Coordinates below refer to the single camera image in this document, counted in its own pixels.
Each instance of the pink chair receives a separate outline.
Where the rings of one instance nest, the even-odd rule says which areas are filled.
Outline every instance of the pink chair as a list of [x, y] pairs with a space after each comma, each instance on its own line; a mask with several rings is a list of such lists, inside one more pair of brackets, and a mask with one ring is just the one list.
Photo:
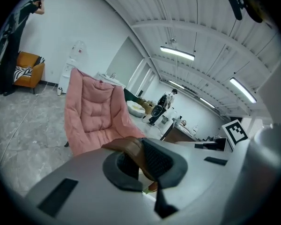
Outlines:
[[65, 131], [75, 156], [117, 138], [145, 137], [129, 118], [123, 89], [76, 68], [67, 89]]

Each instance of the concrete floor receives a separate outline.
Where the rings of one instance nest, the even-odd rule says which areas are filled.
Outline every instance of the concrete floor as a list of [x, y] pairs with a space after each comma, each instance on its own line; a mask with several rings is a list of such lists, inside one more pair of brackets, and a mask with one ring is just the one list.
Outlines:
[[[44, 88], [38, 85], [36, 94]], [[38, 96], [27, 88], [18, 88], [7, 97], [0, 95], [0, 174], [20, 195], [73, 156], [64, 147], [66, 96], [59, 97], [56, 88], [52, 89], [47, 86]]]

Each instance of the orange armchair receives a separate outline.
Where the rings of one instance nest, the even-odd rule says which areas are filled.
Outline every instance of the orange armchair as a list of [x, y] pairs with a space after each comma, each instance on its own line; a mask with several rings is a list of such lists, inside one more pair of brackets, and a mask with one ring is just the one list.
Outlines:
[[39, 58], [38, 55], [34, 55], [28, 52], [20, 52], [17, 59], [17, 66], [20, 66], [22, 68], [31, 67], [32, 75], [31, 77], [21, 76], [14, 83], [14, 85], [32, 88], [33, 94], [35, 93], [34, 88], [37, 86], [37, 84], [42, 78], [44, 67], [45, 67], [44, 63], [35, 65], [38, 58]]

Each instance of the ceiling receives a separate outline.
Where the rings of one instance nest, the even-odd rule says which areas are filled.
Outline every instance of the ceiling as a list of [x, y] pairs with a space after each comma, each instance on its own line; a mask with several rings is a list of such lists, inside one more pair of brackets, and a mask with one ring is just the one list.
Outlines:
[[[269, 117], [256, 90], [281, 61], [276, 29], [254, 22], [245, 10], [236, 20], [228, 0], [106, 1], [134, 31], [163, 81], [188, 87], [222, 115]], [[194, 54], [195, 60], [164, 53], [162, 45]], [[257, 103], [230, 83], [232, 77]]]

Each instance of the person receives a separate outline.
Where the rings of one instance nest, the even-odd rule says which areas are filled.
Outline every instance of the person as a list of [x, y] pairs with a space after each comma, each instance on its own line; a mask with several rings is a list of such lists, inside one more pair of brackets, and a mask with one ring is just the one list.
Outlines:
[[152, 117], [149, 119], [149, 124], [150, 125], [154, 125], [154, 123], [159, 119], [159, 117], [165, 112], [167, 111], [170, 106], [173, 104], [174, 102], [174, 98], [175, 98], [175, 95], [177, 94], [177, 89], [173, 89], [172, 92], [166, 92], [164, 95], [166, 95], [166, 101], [164, 103], [164, 106], [163, 106], [163, 109], [161, 111], [161, 113], [157, 116], [157, 117]]
[[21, 36], [30, 14], [44, 14], [44, 0], [30, 0], [16, 10], [8, 19], [3, 35], [8, 38], [0, 65], [0, 94], [12, 94], [16, 61], [19, 52]]

